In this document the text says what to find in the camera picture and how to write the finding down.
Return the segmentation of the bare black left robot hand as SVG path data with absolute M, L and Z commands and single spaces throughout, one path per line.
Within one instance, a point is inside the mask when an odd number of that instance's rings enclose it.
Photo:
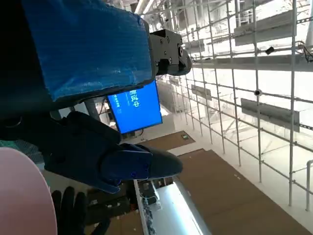
M 150 32 L 137 14 L 100 0 L 3 0 L 0 3 L 0 137 L 24 140 L 45 169 L 109 193 L 124 180 L 175 176 L 181 160 L 122 143 L 114 130 L 74 111 L 87 99 L 135 91 L 159 75 L 185 75 L 192 62 L 181 36 Z

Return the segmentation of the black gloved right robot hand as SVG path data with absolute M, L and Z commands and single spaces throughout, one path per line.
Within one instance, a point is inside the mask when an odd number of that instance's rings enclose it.
M 57 234 L 83 235 L 87 216 L 87 197 L 83 192 L 75 193 L 73 187 L 64 192 L 55 190 L 51 194 L 56 220 Z

